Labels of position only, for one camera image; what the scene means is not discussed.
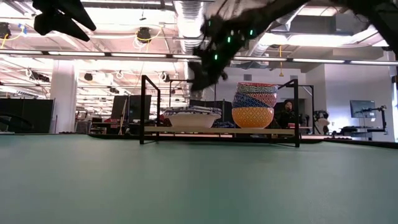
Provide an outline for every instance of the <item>blue patterned bowl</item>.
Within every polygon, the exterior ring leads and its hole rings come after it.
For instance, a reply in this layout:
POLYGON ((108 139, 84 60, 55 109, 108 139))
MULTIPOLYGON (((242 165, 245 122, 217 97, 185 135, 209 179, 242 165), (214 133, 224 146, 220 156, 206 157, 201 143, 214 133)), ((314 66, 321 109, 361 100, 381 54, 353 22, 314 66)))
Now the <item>blue patterned bowl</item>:
POLYGON ((261 100, 257 100, 244 93, 236 93, 234 101, 232 102, 232 108, 245 108, 245 107, 258 107, 258 108, 271 108, 261 100))
POLYGON ((278 85, 263 83, 238 83, 238 93, 277 93, 278 85))

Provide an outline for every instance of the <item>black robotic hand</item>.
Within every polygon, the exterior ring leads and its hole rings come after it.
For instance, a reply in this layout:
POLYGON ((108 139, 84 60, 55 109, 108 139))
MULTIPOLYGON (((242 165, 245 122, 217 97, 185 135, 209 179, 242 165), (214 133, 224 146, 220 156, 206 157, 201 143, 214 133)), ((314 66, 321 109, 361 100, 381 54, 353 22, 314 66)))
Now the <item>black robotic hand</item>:
MULTIPOLYGON (((391 0, 330 1, 366 16, 398 54, 398 27, 395 25, 398 8, 391 0)), ((307 2, 309 0, 276 0, 260 8, 245 10, 240 16, 227 21, 219 15, 207 19, 201 31, 204 38, 210 39, 210 43, 205 49, 197 47, 194 50, 194 55, 201 58, 201 68, 198 63, 190 65, 195 73, 192 90, 202 90, 217 83, 224 68, 242 46, 266 31, 273 21, 307 2)))
POLYGON ((34 28, 40 35, 55 30, 63 34, 89 41, 90 38, 72 20, 96 30, 80 0, 33 0, 33 7, 42 13, 35 17, 34 28))

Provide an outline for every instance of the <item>wooden shelf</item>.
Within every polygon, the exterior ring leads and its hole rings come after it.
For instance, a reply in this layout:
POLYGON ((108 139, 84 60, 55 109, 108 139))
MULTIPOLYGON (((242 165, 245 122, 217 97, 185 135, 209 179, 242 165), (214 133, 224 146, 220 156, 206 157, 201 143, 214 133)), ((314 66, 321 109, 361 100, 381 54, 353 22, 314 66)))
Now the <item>wooden shelf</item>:
POLYGON ((294 136, 294 129, 145 127, 145 131, 169 132, 169 133, 287 134, 294 136))

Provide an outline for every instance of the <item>patterned bowl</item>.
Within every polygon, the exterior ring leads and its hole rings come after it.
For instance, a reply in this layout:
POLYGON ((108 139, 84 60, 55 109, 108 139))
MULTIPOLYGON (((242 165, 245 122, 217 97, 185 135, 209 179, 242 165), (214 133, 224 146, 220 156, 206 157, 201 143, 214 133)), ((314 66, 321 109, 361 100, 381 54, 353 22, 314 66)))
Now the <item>patterned bowl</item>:
POLYGON ((239 93, 277 93, 278 85, 266 83, 238 83, 239 93))
POLYGON ((274 119, 273 108, 233 108, 232 117, 241 128, 264 129, 274 119))
POLYGON ((236 93, 234 101, 232 102, 232 108, 242 108, 242 107, 270 108, 271 106, 247 94, 236 93))
POLYGON ((277 93, 245 93, 247 96, 259 100, 273 108, 277 102, 277 93))

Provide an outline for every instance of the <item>table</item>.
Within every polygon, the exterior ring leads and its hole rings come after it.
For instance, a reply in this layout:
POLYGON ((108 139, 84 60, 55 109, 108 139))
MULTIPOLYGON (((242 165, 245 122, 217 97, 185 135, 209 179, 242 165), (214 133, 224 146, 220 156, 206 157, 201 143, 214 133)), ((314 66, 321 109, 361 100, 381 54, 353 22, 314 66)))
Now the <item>table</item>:
POLYGON ((1 223, 398 223, 398 151, 0 136, 1 223))

